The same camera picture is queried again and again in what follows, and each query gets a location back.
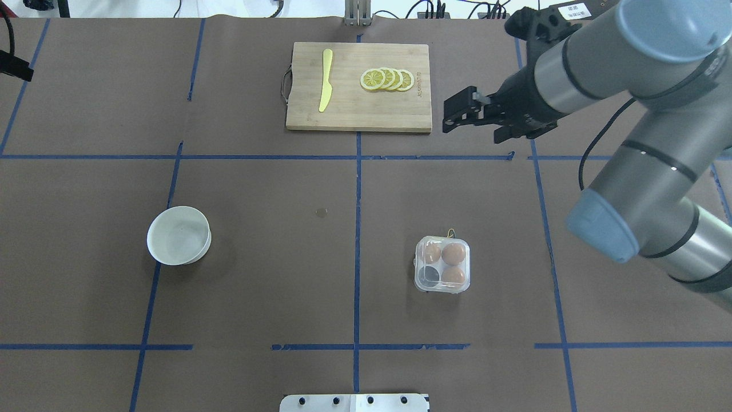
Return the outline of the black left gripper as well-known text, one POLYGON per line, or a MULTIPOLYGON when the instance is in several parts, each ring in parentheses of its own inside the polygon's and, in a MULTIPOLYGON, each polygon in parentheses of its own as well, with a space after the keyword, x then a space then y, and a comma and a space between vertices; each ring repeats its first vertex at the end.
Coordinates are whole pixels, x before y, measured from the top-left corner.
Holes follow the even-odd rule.
POLYGON ((1 54, 1 73, 19 78, 22 81, 31 82, 34 69, 30 67, 30 63, 26 60, 22 60, 15 55, 6 52, 5 50, 0 51, 1 54))

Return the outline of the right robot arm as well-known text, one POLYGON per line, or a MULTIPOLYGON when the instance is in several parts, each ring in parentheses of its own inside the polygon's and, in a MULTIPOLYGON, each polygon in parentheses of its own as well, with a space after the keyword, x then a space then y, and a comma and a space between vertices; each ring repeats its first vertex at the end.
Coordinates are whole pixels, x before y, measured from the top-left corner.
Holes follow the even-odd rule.
POLYGON ((568 214, 575 237, 619 263, 642 256, 730 311, 730 226, 687 197, 730 149, 730 2, 620 1, 588 26, 525 7, 506 32, 527 62, 494 93, 444 102, 442 130, 496 125, 537 138, 620 92, 645 114, 568 214))

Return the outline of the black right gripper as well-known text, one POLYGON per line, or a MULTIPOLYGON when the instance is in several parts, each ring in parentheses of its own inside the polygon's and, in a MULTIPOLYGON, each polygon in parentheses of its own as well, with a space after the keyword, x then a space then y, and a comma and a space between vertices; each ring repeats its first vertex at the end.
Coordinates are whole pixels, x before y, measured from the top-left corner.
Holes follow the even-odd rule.
POLYGON ((442 133, 466 125, 497 125, 494 143, 501 144, 513 138, 536 139, 558 127, 559 112, 539 94, 534 69, 521 69, 505 80, 488 96, 482 112, 476 92, 475 86, 468 86, 444 101, 442 133))

